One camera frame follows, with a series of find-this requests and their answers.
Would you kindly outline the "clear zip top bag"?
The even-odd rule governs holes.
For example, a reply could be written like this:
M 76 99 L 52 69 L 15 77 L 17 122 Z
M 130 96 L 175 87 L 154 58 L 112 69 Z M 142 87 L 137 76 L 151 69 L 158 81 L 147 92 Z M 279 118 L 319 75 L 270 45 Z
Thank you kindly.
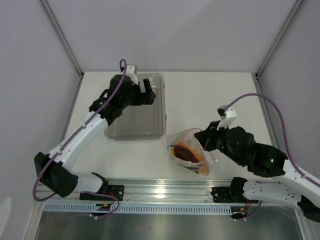
M 204 151 L 195 138 L 195 134 L 201 131 L 200 128 L 189 128 L 168 135 L 166 144 L 176 164 L 197 175 L 207 176 L 219 160 L 211 152 Z

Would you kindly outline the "red yellow mango slice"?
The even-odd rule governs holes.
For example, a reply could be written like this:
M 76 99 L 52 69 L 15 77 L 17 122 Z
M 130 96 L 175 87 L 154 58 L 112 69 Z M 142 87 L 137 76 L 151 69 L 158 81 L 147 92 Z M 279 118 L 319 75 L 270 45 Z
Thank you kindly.
M 181 144 L 171 144 L 169 147 L 171 158 L 175 163 L 193 173 L 200 174 L 204 161 L 202 155 Z

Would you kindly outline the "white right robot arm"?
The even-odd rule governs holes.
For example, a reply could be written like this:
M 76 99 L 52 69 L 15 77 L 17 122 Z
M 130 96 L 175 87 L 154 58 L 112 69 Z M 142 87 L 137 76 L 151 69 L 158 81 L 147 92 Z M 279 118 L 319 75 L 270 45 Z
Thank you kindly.
M 233 177 L 229 187 L 211 191 L 215 203 L 271 202 L 301 210 L 308 220 L 320 221 L 320 192 L 298 175 L 287 155 L 274 146 L 258 143 L 252 133 L 242 127 L 219 128 L 213 121 L 194 134 L 204 151 L 218 150 L 234 163 L 246 167 L 255 176 L 274 179 L 277 183 L 262 183 L 243 177 Z

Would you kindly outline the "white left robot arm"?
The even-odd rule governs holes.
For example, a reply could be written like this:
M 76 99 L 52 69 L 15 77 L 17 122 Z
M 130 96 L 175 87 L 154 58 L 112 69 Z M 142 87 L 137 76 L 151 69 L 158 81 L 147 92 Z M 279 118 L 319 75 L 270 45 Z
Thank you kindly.
M 42 183 L 62 198 L 75 191 L 91 192 L 97 200 L 108 196 L 109 188 L 102 176 L 75 173 L 72 168 L 87 146 L 120 117 L 125 108 L 154 103 L 156 94 L 150 80 L 143 79 L 144 88 L 141 88 L 139 82 L 133 81 L 134 77 L 124 74 L 113 76 L 109 88 L 93 101 L 77 129 L 50 152 L 39 152 L 34 157 L 35 189 Z

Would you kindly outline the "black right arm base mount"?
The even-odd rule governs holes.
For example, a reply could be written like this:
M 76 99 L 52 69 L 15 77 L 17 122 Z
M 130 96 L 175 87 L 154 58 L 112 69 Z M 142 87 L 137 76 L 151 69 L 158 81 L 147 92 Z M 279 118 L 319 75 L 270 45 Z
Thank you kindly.
M 242 177 L 234 177 L 229 186 L 216 186 L 211 189 L 214 203 L 248 203 L 244 196 L 244 186 L 248 180 Z

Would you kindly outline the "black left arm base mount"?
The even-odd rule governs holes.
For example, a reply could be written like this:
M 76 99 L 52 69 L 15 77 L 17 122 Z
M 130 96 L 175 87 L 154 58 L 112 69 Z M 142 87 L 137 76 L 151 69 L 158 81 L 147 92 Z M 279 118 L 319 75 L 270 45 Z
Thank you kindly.
M 123 200 L 125 192 L 124 185 L 108 185 L 106 189 L 101 189 L 97 194 L 92 195 L 86 192 L 80 193 L 79 199 L 82 201 L 113 201 L 113 198 L 107 197 L 112 196 L 117 198 L 120 202 Z

